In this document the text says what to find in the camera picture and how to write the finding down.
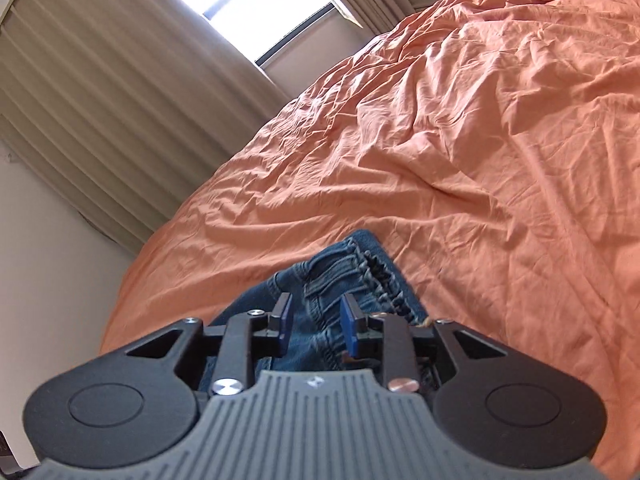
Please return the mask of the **orange bed sheet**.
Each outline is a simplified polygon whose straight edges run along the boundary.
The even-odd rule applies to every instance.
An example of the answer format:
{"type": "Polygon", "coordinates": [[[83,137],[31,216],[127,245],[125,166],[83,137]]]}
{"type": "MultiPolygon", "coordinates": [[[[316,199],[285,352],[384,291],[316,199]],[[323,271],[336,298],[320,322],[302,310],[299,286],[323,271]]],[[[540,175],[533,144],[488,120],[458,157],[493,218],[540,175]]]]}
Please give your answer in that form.
{"type": "Polygon", "coordinates": [[[345,361],[338,300],[452,318],[600,394],[639,470],[639,0],[440,0],[323,74],[145,244],[103,338],[290,290],[294,352],[345,361]]]}

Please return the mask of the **beige curtain left of window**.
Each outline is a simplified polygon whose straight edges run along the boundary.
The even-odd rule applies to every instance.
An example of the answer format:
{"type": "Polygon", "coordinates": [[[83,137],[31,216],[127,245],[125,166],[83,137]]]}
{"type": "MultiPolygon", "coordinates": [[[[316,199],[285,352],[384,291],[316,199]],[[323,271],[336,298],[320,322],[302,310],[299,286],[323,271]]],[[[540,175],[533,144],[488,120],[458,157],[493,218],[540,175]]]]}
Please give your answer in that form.
{"type": "Polygon", "coordinates": [[[3,15],[2,141],[130,252],[287,100],[181,0],[12,0],[3,15]]]}

